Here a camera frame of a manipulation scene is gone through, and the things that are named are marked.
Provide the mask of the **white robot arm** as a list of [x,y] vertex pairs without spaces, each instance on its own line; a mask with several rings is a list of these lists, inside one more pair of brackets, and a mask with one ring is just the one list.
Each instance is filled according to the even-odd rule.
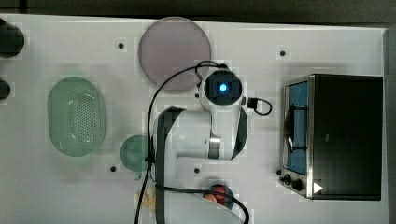
[[152,135],[155,150],[155,219],[157,224],[248,224],[249,212],[240,218],[211,202],[214,190],[187,189],[177,178],[179,158],[231,161],[245,146],[247,114],[242,107],[243,85],[228,68],[203,78],[199,87],[201,111],[171,106],[156,118]]

